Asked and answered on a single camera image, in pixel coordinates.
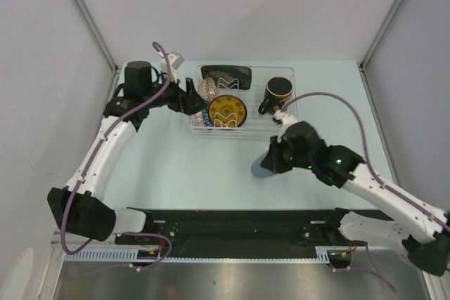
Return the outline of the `blue patterned bowl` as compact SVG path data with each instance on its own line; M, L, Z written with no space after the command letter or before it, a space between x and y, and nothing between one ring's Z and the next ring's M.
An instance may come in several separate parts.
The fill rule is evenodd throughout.
M213 123L211 122L208 114L208 109L205 108L197 113L195 113L192 117L193 125L198 127L213 127Z

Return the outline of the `red-white patterned bowl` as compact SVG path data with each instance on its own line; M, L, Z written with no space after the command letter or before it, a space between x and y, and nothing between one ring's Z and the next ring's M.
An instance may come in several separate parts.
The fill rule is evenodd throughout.
M200 81L196 86L196 91L199 96L207 102L211 102L218 96L217 85L210 77L204 78L202 81Z

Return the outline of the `yellow round plate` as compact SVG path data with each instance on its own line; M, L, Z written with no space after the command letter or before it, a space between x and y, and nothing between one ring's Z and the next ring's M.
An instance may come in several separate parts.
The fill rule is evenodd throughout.
M248 118L248 109L237 96L221 95L210 102L208 117L215 127L239 128Z

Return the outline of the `black floral square plate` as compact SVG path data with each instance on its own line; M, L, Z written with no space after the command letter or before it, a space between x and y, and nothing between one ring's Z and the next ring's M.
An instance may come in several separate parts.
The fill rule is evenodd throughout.
M200 67L203 79L210 78L217 88L250 90L252 70L242 65L203 65Z

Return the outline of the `clear wire dish rack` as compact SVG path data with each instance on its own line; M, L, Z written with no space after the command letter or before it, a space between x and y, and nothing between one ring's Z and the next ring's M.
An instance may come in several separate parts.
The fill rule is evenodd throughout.
M195 88L203 77L200 72L199 65L196 68L194 78ZM251 138L265 139L276 133L277 126L272 121L271 114L266 113L260 115L258 107L264 99L266 83L272 77L288 78L292 84L295 83L294 69L291 67L264 67L264 66L247 66L252 70L252 84L250 90L239 89L218 89L218 96L232 95L240 98L247 106L247 120L239 128L219 128L219 127L198 127L193 125L192 117L188 118L188 126L196 136L215 137L215 138Z

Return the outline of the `light blue cup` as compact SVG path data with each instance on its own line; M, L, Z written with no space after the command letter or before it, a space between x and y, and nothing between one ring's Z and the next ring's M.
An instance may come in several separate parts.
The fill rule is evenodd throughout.
M261 163L268 155L267 152L260 155L251 165L250 172L255 178L268 178L274 176L273 171L261 166Z

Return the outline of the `red black mug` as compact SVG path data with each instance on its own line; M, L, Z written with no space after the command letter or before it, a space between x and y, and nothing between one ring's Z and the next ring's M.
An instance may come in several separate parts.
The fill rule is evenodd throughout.
M274 114L288 101L293 92L293 83L285 77L272 77L266 83L264 99L258 107L258 113Z

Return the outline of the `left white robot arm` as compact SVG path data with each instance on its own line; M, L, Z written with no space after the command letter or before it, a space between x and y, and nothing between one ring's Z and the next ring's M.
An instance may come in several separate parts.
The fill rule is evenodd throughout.
M112 209L103 199L110 176L127 143L136 135L150 110L167 107L187 116L206 107L193 80L171 79L147 61L132 61L124 68L124 81L117 86L103 111L101 127L76 173L62 188L47 196L62 234L104 241L110 235L131 233L138 242L150 242L155 226L139 209Z

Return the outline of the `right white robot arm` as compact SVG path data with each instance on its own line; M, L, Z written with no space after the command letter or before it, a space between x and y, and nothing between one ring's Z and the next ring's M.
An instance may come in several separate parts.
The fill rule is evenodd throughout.
M269 150L255 160L252 175L268 178L305 169L328 186L346 190L381 210L389 220L335 209L324 235L331 244L362 241L397 251L417 268L443 276L449 267L449 213L387 182L368 160L343 145L327 145L306 122L283 126Z

